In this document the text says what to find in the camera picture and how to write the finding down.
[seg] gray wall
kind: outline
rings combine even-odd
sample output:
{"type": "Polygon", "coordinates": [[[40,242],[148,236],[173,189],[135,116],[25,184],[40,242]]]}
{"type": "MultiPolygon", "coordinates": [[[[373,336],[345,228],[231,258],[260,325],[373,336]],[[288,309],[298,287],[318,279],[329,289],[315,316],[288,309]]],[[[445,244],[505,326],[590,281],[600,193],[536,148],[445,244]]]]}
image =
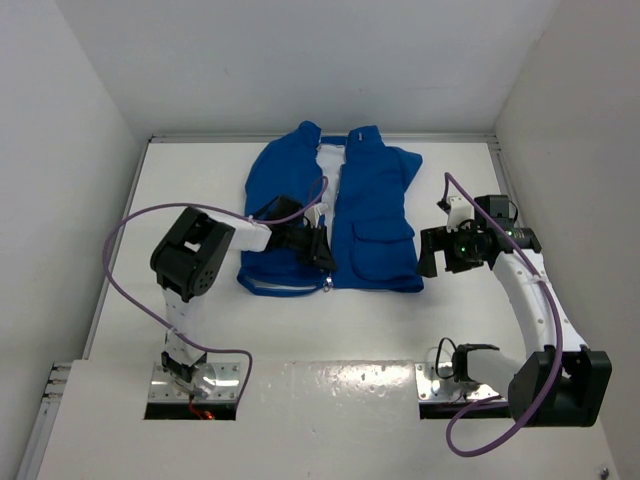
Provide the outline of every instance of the gray wall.
{"type": "Polygon", "coordinates": [[[497,124],[565,309],[614,374],[603,420],[640,476],[640,2],[563,0],[497,124]]]}
{"type": "Polygon", "coordinates": [[[0,478],[82,353],[140,147],[53,0],[0,0],[0,478]]]}
{"type": "Polygon", "coordinates": [[[57,0],[137,135],[488,131],[558,0],[57,0]]]}

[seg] blue fabric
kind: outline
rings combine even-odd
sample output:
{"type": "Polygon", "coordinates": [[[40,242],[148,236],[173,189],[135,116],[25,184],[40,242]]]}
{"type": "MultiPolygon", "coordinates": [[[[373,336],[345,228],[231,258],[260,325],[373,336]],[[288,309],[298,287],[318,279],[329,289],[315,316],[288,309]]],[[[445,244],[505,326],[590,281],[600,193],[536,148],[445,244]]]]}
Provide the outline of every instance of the blue fabric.
{"type": "MultiPolygon", "coordinates": [[[[414,231],[404,216],[404,194],[422,165],[422,157],[385,146],[375,126],[358,128],[347,137],[321,137],[317,125],[302,122],[295,131],[269,143],[247,178],[245,214],[256,212],[278,195],[302,204],[317,195],[322,169],[316,154],[321,140],[346,145],[331,239],[338,264],[332,274],[333,285],[421,291],[422,277],[415,273],[414,231]]],[[[295,253],[285,249],[243,252],[238,273],[238,281],[253,293],[279,297],[316,291],[325,279],[325,273],[299,264],[295,253]],[[254,281],[285,288],[260,286],[254,281]]]]}

